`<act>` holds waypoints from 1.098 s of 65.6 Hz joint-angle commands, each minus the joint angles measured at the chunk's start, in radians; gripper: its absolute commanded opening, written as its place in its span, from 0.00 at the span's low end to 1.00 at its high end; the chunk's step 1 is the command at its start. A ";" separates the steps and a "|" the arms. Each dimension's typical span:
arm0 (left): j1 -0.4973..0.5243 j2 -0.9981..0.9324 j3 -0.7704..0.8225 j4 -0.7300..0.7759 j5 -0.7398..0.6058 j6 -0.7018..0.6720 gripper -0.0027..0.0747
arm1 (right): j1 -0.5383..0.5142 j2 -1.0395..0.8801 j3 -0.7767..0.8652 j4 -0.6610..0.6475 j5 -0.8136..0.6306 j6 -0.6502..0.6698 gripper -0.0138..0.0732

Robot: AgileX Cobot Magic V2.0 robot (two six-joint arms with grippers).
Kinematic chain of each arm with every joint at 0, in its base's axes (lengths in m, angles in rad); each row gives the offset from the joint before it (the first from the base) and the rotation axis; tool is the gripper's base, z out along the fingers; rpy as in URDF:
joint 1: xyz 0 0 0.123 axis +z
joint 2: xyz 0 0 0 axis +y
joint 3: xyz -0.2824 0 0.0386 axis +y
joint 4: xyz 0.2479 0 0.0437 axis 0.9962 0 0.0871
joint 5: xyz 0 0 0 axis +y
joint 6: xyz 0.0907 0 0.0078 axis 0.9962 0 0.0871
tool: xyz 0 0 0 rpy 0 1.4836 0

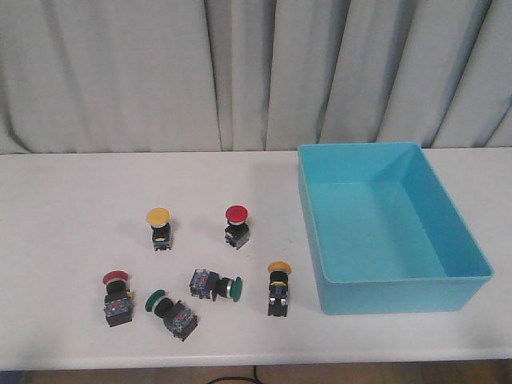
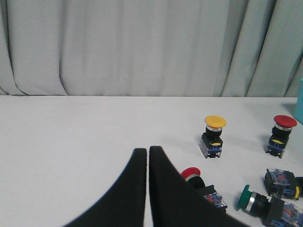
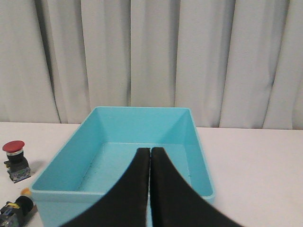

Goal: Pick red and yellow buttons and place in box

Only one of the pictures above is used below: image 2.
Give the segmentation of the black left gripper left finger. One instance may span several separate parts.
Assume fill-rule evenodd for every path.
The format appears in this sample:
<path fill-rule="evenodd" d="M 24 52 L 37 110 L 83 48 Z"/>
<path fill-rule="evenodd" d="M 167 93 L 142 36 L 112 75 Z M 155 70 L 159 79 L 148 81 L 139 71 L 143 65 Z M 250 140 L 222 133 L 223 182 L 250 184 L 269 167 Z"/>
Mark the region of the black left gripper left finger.
<path fill-rule="evenodd" d="M 147 151 L 136 148 L 111 188 L 67 227 L 142 227 L 146 200 Z"/>

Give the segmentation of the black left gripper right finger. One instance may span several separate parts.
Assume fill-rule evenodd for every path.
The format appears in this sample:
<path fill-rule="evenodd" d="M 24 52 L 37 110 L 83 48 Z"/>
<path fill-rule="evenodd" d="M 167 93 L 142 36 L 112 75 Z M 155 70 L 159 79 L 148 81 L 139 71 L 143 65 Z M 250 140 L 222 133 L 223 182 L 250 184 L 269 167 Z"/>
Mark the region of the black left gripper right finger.
<path fill-rule="evenodd" d="M 155 227 L 244 227 L 201 198 L 175 169 L 161 146 L 149 151 L 149 193 Z"/>

